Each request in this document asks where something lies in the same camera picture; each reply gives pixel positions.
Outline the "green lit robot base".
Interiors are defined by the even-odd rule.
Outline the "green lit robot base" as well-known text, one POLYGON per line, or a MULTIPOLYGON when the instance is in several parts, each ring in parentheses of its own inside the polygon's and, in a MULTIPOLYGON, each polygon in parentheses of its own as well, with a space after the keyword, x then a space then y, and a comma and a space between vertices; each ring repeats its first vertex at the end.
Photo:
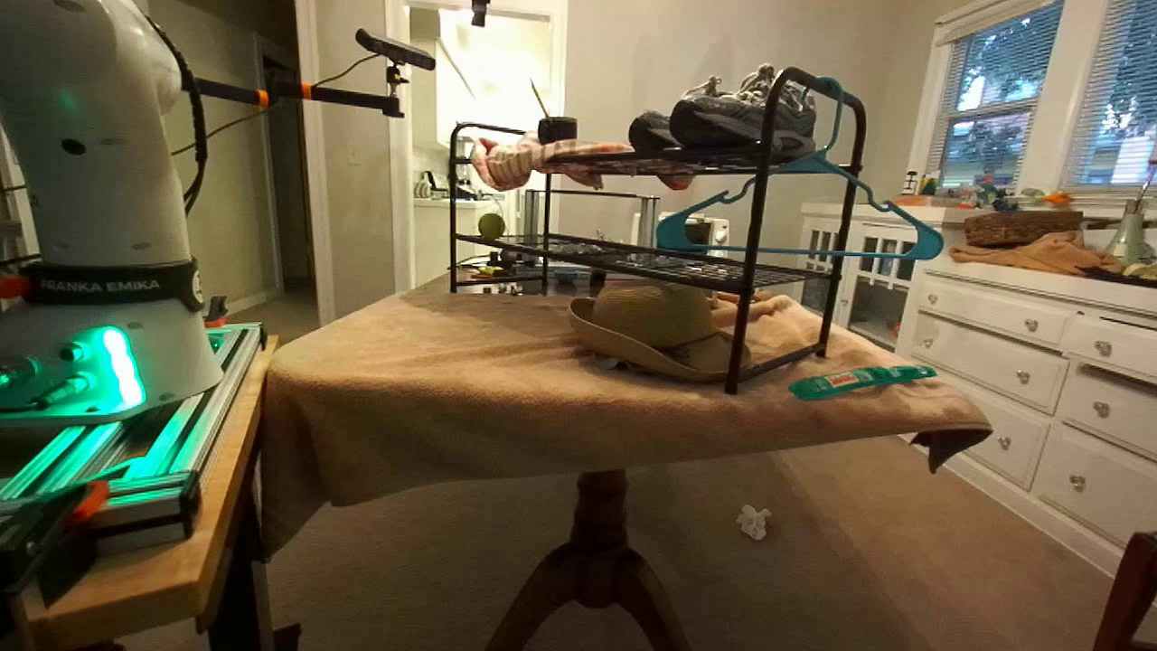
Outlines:
POLYGON ((222 383, 114 425, 11 427, 0 434, 0 587, 63 574, 147 534, 184 538, 199 514, 199 477, 218 444, 263 330, 230 322, 211 334, 222 383))

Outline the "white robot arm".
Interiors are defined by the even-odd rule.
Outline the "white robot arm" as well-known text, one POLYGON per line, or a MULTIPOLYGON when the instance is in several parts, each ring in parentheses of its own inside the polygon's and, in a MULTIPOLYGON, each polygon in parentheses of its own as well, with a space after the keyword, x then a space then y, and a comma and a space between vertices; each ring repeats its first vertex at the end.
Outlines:
POLYGON ((4 421, 119 421, 222 379, 163 126, 176 98, 134 0, 0 0, 0 123, 39 244, 0 314, 4 421))

